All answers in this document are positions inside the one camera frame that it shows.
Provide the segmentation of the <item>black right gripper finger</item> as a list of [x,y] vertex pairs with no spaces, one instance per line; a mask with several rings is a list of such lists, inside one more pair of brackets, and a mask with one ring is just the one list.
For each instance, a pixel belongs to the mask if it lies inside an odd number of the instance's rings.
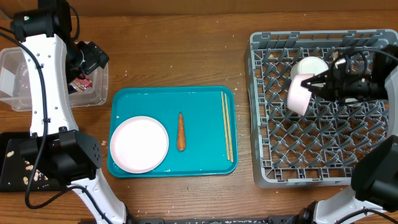
[[300,86],[311,89],[311,88],[331,88],[330,71],[326,70],[319,73],[318,75],[309,73],[302,75],[303,80],[300,82]]
[[308,88],[308,91],[312,92],[314,95],[319,96],[320,98],[323,98],[326,101],[334,101],[335,100],[335,94],[333,90],[330,90],[328,88],[320,88],[317,86],[310,86]]

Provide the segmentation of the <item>red snack wrapper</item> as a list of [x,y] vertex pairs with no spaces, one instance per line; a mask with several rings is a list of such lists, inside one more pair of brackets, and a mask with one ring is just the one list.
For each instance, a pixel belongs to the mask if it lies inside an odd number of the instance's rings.
[[93,87],[93,82],[89,78],[76,78],[74,81],[71,82],[70,86],[74,89],[75,92],[84,92],[90,90]]

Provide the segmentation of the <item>orange carrot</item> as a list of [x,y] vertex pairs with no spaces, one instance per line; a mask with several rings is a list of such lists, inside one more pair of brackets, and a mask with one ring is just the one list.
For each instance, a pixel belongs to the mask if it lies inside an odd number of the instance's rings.
[[185,128],[184,128],[184,121],[183,121],[183,114],[179,113],[178,118],[178,134],[177,134],[177,149],[180,152],[183,152],[186,148],[185,142]]

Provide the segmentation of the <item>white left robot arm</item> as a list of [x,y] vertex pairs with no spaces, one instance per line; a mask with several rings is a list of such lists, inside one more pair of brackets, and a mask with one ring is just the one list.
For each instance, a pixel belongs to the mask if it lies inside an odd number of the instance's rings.
[[78,40],[74,11],[66,1],[39,1],[37,9],[19,12],[11,22],[10,40],[23,50],[32,98],[30,135],[19,150],[34,172],[75,192],[96,223],[133,223],[103,175],[99,142],[81,132],[73,117],[69,84],[109,60],[95,43]]

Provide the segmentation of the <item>pale green bowl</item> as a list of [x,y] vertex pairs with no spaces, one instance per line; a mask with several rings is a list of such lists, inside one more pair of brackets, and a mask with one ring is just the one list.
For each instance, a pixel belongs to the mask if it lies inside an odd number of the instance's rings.
[[313,74],[318,75],[329,69],[326,62],[318,57],[305,57],[297,62],[290,71],[293,80],[296,75]]

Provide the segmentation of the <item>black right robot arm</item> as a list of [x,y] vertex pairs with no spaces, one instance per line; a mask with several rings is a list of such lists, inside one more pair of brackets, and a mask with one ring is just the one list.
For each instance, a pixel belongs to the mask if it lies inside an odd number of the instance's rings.
[[328,200],[314,201],[288,223],[354,223],[376,214],[396,223],[388,213],[397,211],[397,46],[373,50],[371,74],[351,74],[352,56],[363,56],[367,48],[340,52],[328,70],[294,76],[287,107],[305,114],[311,95],[350,105],[371,100],[387,100],[387,138],[356,165],[347,188]]

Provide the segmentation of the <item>large pink plate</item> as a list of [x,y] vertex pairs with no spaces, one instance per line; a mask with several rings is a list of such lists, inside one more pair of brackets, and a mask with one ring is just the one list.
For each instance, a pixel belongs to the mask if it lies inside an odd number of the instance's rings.
[[154,118],[135,116],[123,121],[113,132],[110,154],[122,170],[143,174],[155,169],[169,150],[169,135]]

